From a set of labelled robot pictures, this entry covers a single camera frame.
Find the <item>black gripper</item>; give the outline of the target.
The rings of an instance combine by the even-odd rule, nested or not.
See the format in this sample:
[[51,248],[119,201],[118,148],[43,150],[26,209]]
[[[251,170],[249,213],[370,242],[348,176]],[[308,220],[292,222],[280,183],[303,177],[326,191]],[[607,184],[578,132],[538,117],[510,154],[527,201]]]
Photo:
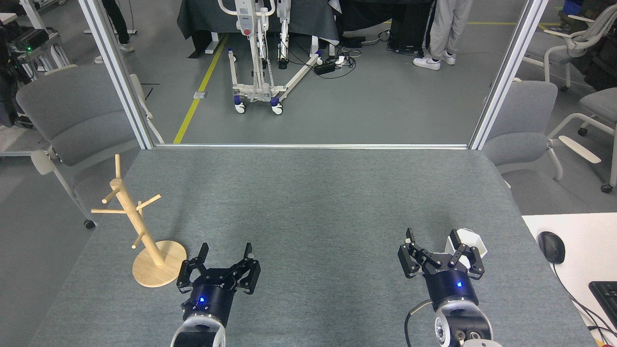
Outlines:
[[398,257],[408,279],[421,271],[426,282],[433,310],[438,310],[448,301],[467,300],[475,305],[480,302],[471,284],[471,279],[480,279],[485,273],[482,258],[486,246],[480,235],[469,229],[451,230],[447,239],[448,269],[445,270],[445,255],[427,251],[415,241],[411,228],[398,250]]
[[[196,314],[210,314],[223,324],[228,323],[236,290],[253,294],[260,275],[260,263],[254,259],[253,246],[247,242],[244,257],[228,269],[205,266],[209,246],[203,242],[198,256],[184,260],[179,270],[176,286],[181,294],[191,292],[182,304],[183,320]],[[200,276],[191,281],[191,274],[198,270]]]

